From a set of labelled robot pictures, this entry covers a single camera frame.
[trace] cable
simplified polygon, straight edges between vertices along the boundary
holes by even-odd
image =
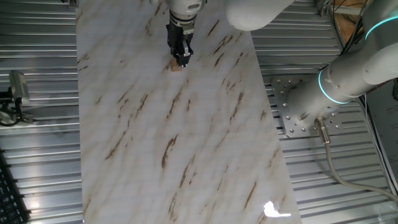
[[[11,124],[5,124],[5,123],[0,121],[0,126],[12,127],[12,126],[15,126],[15,125],[19,124],[22,121],[22,111],[21,111],[21,103],[22,102],[21,101],[22,101],[21,98],[18,98],[15,101],[16,111],[19,114],[19,117],[17,118],[17,120],[14,123],[11,123]]]
[[[346,1],[347,1],[347,0],[342,1],[342,2],[340,3],[340,5],[337,7],[337,9],[340,8],[340,6],[341,6],[344,2],[346,2]],[[336,0],[333,1],[333,12],[336,12],[336,10],[337,10],[337,9],[335,10],[335,3],[336,3]]]
[[[351,48],[351,46],[352,46],[352,44],[353,44],[353,41],[354,41],[354,39],[355,39],[355,35],[356,35],[356,33],[360,30],[360,28],[358,28],[358,27],[359,27],[359,24],[362,23],[362,14],[363,14],[363,12],[364,12],[366,6],[368,5],[368,2],[369,2],[369,0],[366,0],[366,1],[364,2],[363,7],[362,7],[361,11],[359,12],[359,19],[358,19],[358,21],[356,22],[356,25],[355,25],[355,29],[354,29],[355,32],[354,32],[354,34],[351,35],[351,37],[349,38],[349,41],[348,41],[348,43],[345,45],[344,49],[341,51],[340,56],[343,55],[343,54],[345,54],[345,53],[347,53],[347,52],[349,51],[349,49]]]
[[[396,203],[398,203],[398,197],[396,197],[395,195],[393,195],[392,193],[385,191],[383,189],[380,189],[378,187],[373,187],[373,186],[369,186],[369,185],[364,185],[364,184],[354,184],[351,182],[348,182],[344,179],[342,179],[338,173],[335,170],[335,167],[333,166],[333,163],[331,161],[331,152],[330,152],[330,137],[328,134],[328,130],[326,128],[326,124],[325,121],[323,120],[323,118],[318,118],[317,120],[318,126],[319,126],[319,130],[320,130],[320,137],[322,138],[323,144],[325,145],[326,148],[326,159],[328,161],[328,165],[329,165],[329,169],[330,169],[330,173],[332,174],[332,176],[341,184],[343,184],[346,187],[351,187],[354,189],[360,189],[360,190],[371,190],[374,192],[378,192],[380,194],[384,194],[385,196],[391,198],[393,201],[395,201]]]
[[[326,147],[326,158],[328,159],[328,165],[330,168],[330,172],[331,174],[334,176],[334,178],[340,182],[341,184],[343,184],[346,187],[351,187],[351,188],[355,188],[355,189],[361,189],[361,190],[371,190],[380,194],[384,194],[385,196],[393,199],[393,201],[395,201],[396,203],[398,203],[398,197],[396,197],[395,195],[393,195],[392,193],[385,191],[383,189],[380,189],[378,187],[373,187],[373,186],[369,186],[369,185],[364,185],[364,184],[354,184],[351,182],[348,182],[344,179],[342,179],[336,172],[335,168],[333,167],[333,163],[331,161],[331,153],[330,153],[330,143],[325,143],[325,147]]]
[[[384,165],[387,175],[386,177],[389,179],[389,182],[391,183],[391,187],[394,188],[394,192],[398,192],[397,186],[396,186],[396,180],[393,179],[391,176],[393,174],[391,174],[391,171],[387,168],[387,162],[386,162],[386,155],[384,153],[384,151],[381,149],[382,148],[382,144],[379,140],[379,138],[376,137],[376,127],[374,126],[374,121],[372,118],[372,114],[369,111],[369,108],[367,106],[365,106],[365,100],[364,100],[364,96],[359,97],[359,102],[361,103],[362,109],[365,110],[366,109],[366,114],[368,114],[368,116],[366,117],[366,123],[369,125],[370,130],[369,132],[371,133],[372,137],[373,137],[373,141],[376,144],[376,149],[380,154],[380,160],[382,162],[382,165]]]

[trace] small wooden block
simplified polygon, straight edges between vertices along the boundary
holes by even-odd
[[[170,65],[172,66],[172,72],[181,72],[182,67],[177,66],[177,59],[175,59],[174,57],[172,58]]]

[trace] metal mounting plate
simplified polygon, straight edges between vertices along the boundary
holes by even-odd
[[[288,78],[276,78],[272,81],[285,135],[290,138],[318,136],[318,128],[315,125],[307,126],[303,124],[298,119],[295,119],[289,110],[287,95],[289,94],[289,90],[300,82],[302,80]],[[332,111],[333,108],[330,108],[330,110],[331,115],[325,120],[329,134],[340,134],[343,132],[343,124],[339,118],[339,114],[336,111]]]

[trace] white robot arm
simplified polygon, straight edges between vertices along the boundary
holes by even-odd
[[[228,22],[243,31],[263,28],[294,0],[229,0],[225,2]]]
[[[365,45],[336,58],[309,82],[288,92],[293,118],[313,126],[374,85],[398,77],[398,1],[373,1],[364,11]]]

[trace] metal bracket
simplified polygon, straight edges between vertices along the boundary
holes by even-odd
[[[331,2],[332,0],[317,0],[317,8],[321,17],[328,15]]]
[[[318,128],[315,124],[313,126],[303,124],[300,120],[295,119],[289,110],[289,105],[287,103],[289,90],[300,82],[302,82],[302,80],[288,78],[276,78],[272,81],[276,104],[279,109],[280,117],[282,118],[285,135],[290,138],[318,136]],[[326,128],[329,130],[329,134],[340,134],[343,132],[343,124],[338,113],[331,112],[331,116],[326,118],[325,123]]]
[[[62,0],[62,3],[68,1],[70,8],[78,8],[79,7],[79,0]]]

